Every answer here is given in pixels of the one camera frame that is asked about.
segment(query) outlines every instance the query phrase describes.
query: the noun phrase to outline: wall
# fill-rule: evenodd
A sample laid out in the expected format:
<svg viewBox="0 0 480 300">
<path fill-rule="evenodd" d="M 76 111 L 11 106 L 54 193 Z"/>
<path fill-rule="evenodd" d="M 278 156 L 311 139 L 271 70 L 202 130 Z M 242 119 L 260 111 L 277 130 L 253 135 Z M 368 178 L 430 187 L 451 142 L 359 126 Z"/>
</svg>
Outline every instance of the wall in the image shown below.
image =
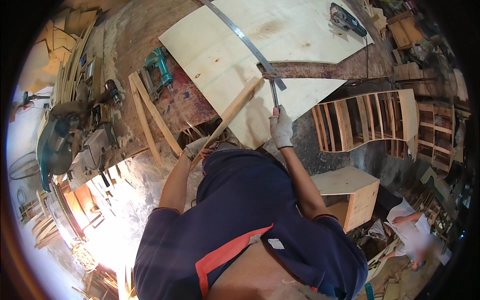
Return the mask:
<svg viewBox="0 0 480 300">
<path fill-rule="evenodd" d="M 51 87 L 38 92 L 49 93 Z M 13 101 L 22 101 L 22 91 L 17 87 Z M 46 100 L 34 101 L 36 107 L 43 107 Z M 6 160 L 7 167 L 20 158 L 22 155 L 35 150 L 37 143 L 37 131 L 40 125 L 42 109 L 32 108 L 23 114 L 15 116 L 15 121 L 10 123 L 7 131 Z M 18 215 L 17 191 L 23 188 L 27 201 L 36 197 L 36 190 L 41 188 L 40 176 L 36 175 L 22 180 L 9 180 L 10 197 L 12 206 L 16 210 L 12 212 Z M 35 237 L 32 234 L 34 222 L 29 221 L 25 225 L 19 224 L 19 236 L 27 262 L 30 264 L 37 279 L 48 291 L 51 299 L 75 300 L 82 299 L 72 286 L 84 289 L 81 282 L 84 271 L 81 266 L 73 260 L 71 251 L 62 239 L 56 240 L 45 248 L 35 248 Z"/>
</svg>

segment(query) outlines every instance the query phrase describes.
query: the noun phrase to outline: metal ruler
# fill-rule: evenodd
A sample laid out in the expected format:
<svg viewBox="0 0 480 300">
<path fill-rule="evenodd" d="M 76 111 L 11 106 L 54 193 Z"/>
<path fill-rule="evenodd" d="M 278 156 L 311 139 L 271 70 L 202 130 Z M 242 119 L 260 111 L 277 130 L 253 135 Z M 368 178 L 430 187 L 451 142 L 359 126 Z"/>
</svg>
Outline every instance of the metal ruler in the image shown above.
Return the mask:
<svg viewBox="0 0 480 300">
<path fill-rule="evenodd" d="M 267 72 L 277 74 L 272 65 L 267 61 L 265 56 L 255 47 L 255 45 L 247 38 L 247 36 L 238 28 L 227 16 L 223 14 L 215 5 L 213 5 L 208 0 L 200 0 L 206 7 L 211 9 L 239 38 L 240 40 L 247 46 L 247 48 L 255 55 L 258 61 L 262 64 Z M 283 83 L 280 76 L 276 76 L 274 81 L 280 91 L 285 90 L 287 87 Z"/>
</svg>

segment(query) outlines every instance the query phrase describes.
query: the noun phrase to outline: teal nail gun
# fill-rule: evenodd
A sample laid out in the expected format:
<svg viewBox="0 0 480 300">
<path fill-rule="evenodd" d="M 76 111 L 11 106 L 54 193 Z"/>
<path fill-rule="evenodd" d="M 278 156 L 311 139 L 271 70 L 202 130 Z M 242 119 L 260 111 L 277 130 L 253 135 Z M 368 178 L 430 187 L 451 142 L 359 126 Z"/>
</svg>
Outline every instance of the teal nail gun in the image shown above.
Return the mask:
<svg viewBox="0 0 480 300">
<path fill-rule="evenodd" d="M 165 64 L 165 56 L 167 54 L 168 52 L 165 47 L 157 47 L 152 51 L 152 53 L 147 56 L 147 58 L 145 59 L 145 65 L 147 67 L 157 67 L 160 70 L 162 78 L 160 79 L 160 83 L 158 84 L 158 89 L 167 86 L 168 90 L 173 95 L 173 76 L 168 71 L 167 65 Z"/>
</svg>

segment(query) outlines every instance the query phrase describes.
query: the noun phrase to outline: wooden workbench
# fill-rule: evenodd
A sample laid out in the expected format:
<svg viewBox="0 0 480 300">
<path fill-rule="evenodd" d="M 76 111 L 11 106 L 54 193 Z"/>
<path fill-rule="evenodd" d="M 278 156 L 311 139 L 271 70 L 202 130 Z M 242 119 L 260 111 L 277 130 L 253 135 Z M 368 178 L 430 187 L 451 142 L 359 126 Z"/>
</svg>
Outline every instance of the wooden workbench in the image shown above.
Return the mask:
<svg viewBox="0 0 480 300">
<path fill-rule="evenodd" d="M 393 66 L 389 53 L 368 14 L 356 0 L 344 0 L 359 20 L 365 25 L 375 44 L 368 46 L 368 77 L 382 78 L 393 75 Z M 113 79 L 119 86 L 123 99 L 124 114 L 118 110 L 113 114 L 113 129 L 118 137 L 120 150 L 114 151 L 107 159 L 105 169 L 131 157 L 148 146 L 138 121 L 137 112 L 128 83 L 128 76 L 144 65 L 145 57 L 156 47 L 161 46 L 158 37 L 187 14 L 202 6 L 199 1 L 158 1 L 132 0 L 118 12 L 94 28 L 86 45 L 86 53 L 103 57 L 102 81 Z M 217 117 L 217 113 L 171 56 L 166 64 L 172 73 L 175 95 L 164 89 L 156 103 L 158 111 L 173 134 L 189 126 L 178 113 L 181 109 L 190 123 L 198 125 Z M 283 62 L 274 63 L 274 68 L 283 78 L 366 78 L 367 52 L 361 49 L 357 53 L 334 64 Z M 158 74 L 153 81 L 158 82 Z M 161 141 L 163 135 L 146 111 L 148 123 L 155 141 Z M 73 172 L 70 183 L 76 189 L 97 173 L 85 176 L 80 168 Z"/>
</svg>

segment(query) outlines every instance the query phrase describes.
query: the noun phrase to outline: curved wooden frame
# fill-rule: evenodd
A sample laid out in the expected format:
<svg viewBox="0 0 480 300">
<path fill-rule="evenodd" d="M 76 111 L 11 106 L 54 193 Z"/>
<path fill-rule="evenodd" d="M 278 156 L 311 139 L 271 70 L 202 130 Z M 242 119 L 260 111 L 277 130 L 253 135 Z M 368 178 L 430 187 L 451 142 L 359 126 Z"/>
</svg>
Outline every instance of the curved wooden frame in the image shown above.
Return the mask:
<svg viewBox="0 0 480 300">
<path fill-rule="evenodd" d="M 312 108 L 320 151 L 324 152 L 347 152 L 374 140 L 409 141 L 418 132 L 417 114 L 412 89 L 361 94 Z M 352 130 L 355 123 L 360 125 L 356 132 Z"/>
</svg>

